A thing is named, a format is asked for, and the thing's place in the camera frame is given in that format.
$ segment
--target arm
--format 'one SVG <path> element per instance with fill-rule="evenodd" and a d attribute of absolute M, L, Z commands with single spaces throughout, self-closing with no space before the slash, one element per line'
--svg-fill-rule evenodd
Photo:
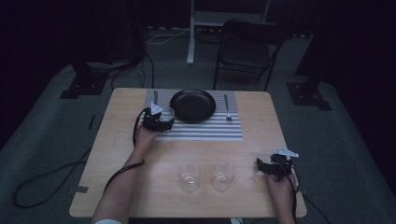
<path fill-rule="evenodd" d="M 124 166 L 141 162 L 149 152 L 152 142 L 158 133 L 139 128 L 136 133 L 134 151 Z M 113 219 L 120 223 L 128 223 L 129 210 L 134 198 L 141 167 L 127 170 L 119 174 L 109 184 L 102 199 L 96 207 L 92 223 L 103 219 Z"/>
<path fill-rule="evenodd" d="M 265 178 L 267 179 L 268 189 L 279 219 L 279 224 L 294 224 L 293 215 L 291 213 L 293 195 L 290 182 L 286 177 L 279 182 L 275 182 L 270 175 L 265 175 Z M 291 174 L 289 178 L 293 187 L 296 188 L 295 175 Z"/>

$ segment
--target white sleeve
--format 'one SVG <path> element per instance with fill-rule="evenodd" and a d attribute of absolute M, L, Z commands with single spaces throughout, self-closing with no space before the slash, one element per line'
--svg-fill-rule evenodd
<path fill-rule="evenodd" d="M 121 224 L 121 223 L 112 219 L 104 219 L 96 222 L 95 224 Z"/>

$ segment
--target striped placemat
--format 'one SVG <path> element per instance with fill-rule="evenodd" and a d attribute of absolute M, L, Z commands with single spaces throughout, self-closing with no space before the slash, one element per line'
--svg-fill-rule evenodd
<path fill-rule="evenodd" d="M 157 105 L 164 108 L 162 118 L 170 117 L 169 103 L 180 90 L 149 89 L 146 95 L 145 107 L 154 102 L 154 91 L 158 92 Z M 243 141 L 238 108 L 233 91 L 207 91 L 216 101 L 216 110 L 212 117 L 197 124 L 185 123 L 176 118 L 171 131 L 162 133 L 157 140 L 202 140 L 202 141 Z M 228 96 L 232 121 L 226 120 L 224 94 Z"/>

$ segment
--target table leg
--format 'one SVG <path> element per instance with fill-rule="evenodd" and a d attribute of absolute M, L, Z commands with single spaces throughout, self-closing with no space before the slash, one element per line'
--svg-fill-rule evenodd
<path fill-rule="evenodd" d="M 265 22 L 267 20 L 268 9 L 270 8 L 270 5 L 271 5 L 271 0 L 265 0 L 265 6 L 262 12 L 262 22 Z"/>
<path fill-rule="evenodd" d="M 195 51 L 195 1 L 191 0 L 191 14 L 190 14 L 190 42 L 189 42 L 189 53 L 187 55 L 187 65 L 194 64 L 194 51 Z"/>

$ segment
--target gray carpet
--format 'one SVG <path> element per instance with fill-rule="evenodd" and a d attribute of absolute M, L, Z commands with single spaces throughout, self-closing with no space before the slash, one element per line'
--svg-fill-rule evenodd
<path fill-rule="evenodd" d="M 211 36 L 202 36 L 214 41 Z M 321 83 L 319 90 L 332 111 L 313 106 L 293 105 L 286 82 L 304 82 L 294 72 L 304 55 L 309 39 L 293 38 L 279 52 L 268 92 L 288 147 L 300 154 L 294 160 L 300 175 L 301 191 L 332 223 L 396 223 L 396 200 L 378 172 L 358 130 L 337 97 L 334 88 Z M 188 38 L 176 38 L 161 45 L 148 45 L 154 61 L 155 88 L 209 90 L 215 71 L 217 45 L 196 41 L 195 65 L 186 65 Z M 150 88 L 151 67 L 143 66 L 121 73 L 115 87 L 140 87 L 136 73 L 145 75 Z M 98 96 L 79 96 L 77 100 L 60 100 L 75 73 L 70 66 L 56 75 L 36 102 L 29 116 L 0 151 L 0 223 L 89 223 L 89 218 L 70 217 L 69 207 L 75 187 L 83 172 L 80 165 L 46 203 L 31 209 L 12 204 L 15 188 L 34 175 L 69 162 L 77 161 L 89 149 L 99 121 L 90 127 L 92 116 L 101 118 L 111 95 L 110 81 Z M 219 90 L 261 91 L 262 82 L 251 76 L 220 76 Z M 21 191 L 20 203 L 36 203 L 62 182 L 71 168 L 50 175 Z M 305 202 L 306 217 L 298 223 L 326 223 L 318 211 Z M 271 218 L 244 218 L 244 223 L 276 223 Z"/>

